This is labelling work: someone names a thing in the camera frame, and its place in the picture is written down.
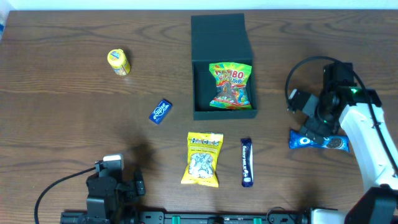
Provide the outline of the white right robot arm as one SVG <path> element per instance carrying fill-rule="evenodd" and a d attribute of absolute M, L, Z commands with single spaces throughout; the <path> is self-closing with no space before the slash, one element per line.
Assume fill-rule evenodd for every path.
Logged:
<path fill-rule="evenodd" d="M 376 91 L 364 86 L 352 64 L 324 66 L 321 93 L 294 90 L 289 103 L 307 115 L 300 128 L 307 138 L 321 142 L 339 129 L 345 132 L 364 185 L 350 211 L 314 208 L 309 223 L 397 223 L 397 148 Z"/>

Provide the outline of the yellow Hacks candy bag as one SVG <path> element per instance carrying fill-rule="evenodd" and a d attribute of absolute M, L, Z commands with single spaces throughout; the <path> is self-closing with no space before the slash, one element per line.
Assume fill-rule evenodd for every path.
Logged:
<path fill-rule="evenodd" d="M 189 132 L 187 136 L 187 167 L 181 184 L 219 187 L 216 176 L 223 134 Z"/>

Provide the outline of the blue Oreo cookie pack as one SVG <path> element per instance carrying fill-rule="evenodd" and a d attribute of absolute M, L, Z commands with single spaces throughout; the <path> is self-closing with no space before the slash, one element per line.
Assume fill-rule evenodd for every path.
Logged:
<path fill-rule="evenodd" d="M 347 136 L 330 136 L 323 138 L 323 142 L 317 143 L 306 136 L 302 136 L 299 132 L 291 129 L 289 137 L 289 148 L 317 148 L 317 149 L 337 149 L 345 152 L 350 152 L 349 139 Z"/>

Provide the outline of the green Haribo gummy bag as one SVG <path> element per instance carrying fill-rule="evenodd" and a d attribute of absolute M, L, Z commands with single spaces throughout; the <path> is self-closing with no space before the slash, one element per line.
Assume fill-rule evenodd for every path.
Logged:
<path fill-rule="evenodd" d="M 210 106 L 228 110 L 251 110 L 246 85 L 252 66 L 235 62 L 209 64 L 209 71 L 215 78 L 216 96 Z"/>

